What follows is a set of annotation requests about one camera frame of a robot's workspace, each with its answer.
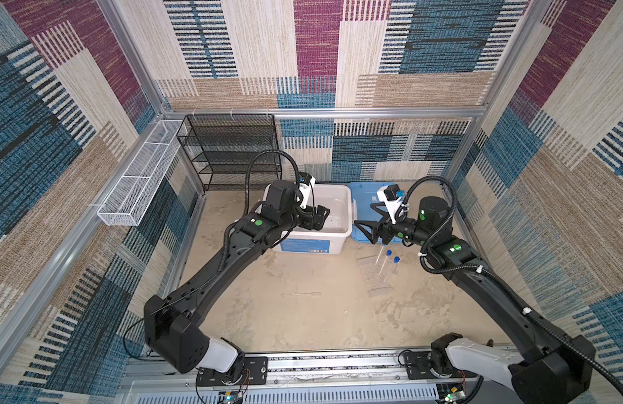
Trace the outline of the white plastic storage bin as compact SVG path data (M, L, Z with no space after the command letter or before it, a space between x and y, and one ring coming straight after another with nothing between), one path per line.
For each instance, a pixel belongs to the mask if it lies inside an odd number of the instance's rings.
M353 230L352 194L346 185L317 184L310 194L308 217L274 248L289 254L338 255Z

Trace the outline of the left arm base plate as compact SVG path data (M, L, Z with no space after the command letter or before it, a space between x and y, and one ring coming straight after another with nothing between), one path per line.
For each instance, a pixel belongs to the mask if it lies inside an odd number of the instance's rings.
M265 385L269 370L266 356L240 356L225 373L201 369L196 377L197 387Z

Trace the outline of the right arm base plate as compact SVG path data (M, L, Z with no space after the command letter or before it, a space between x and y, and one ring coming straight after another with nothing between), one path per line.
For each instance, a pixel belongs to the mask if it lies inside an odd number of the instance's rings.
M435 370L430 356L429 351L405 349L397 355L397 363L406 371L409 380L476 381L478 379L478 375L470 371L460 371L454 368Z

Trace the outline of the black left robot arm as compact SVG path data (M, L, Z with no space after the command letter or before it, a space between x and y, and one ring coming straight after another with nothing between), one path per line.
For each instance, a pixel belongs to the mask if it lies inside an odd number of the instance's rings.
M242 350L224 338L206 336L200 325L244 269L284 242L295 228L320 231L328 218L330 210L314 204L315 178L299 170L284 151L272 154L291 164L293 179L272 182L266 197L244 205L242 216L226 227L222 247L213 258L178 289L165 297L152 296L143 307L139 324L146 346L180 374L195 368L232 376L242 373Z

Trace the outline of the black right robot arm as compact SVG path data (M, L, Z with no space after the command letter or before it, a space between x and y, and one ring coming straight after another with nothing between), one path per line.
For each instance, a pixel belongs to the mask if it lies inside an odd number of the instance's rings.
M594 345L586 337L573 338L547 321L474 247L453 235L457 195L451 182L435 176L435 182L448 188L450 200L424 197L418 217L409 216L414 190L430 180L421 178L407 191L396 184L379 188L378 200L370 207L381 215L380 220L355 225L371 243L388 244L398 238L406 247L418 246L421 267L465 291L510 337L519 353L517 359L508 359L497 348L450 333L431 346L434 372L470 371L513 390L524 403L572 402L589 390L593 373L598 373L623 398L623 384L596 361Z

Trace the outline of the blue capped test tube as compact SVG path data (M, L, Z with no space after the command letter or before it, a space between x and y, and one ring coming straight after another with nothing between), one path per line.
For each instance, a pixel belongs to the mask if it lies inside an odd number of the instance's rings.
M385 255L384 252L386 250L386 245L382 244L379 253L376 256L376 260L375 260L375 267L377 267L380 263L380 260L382 259L382 256Z
M379 275L383 274L384 269L387 266L387 263L389 262L390 257L392 257L392 251L391 250L387 250L385 252L385 254L382 256L382 258L381 258L381 260L380 260L380 262L378 264L378 269L379 269L378 274Z
M399 257L394 257L386 262L386 265L382 268L384 270L384 281L387 281L387 278L394 273L399 262Z

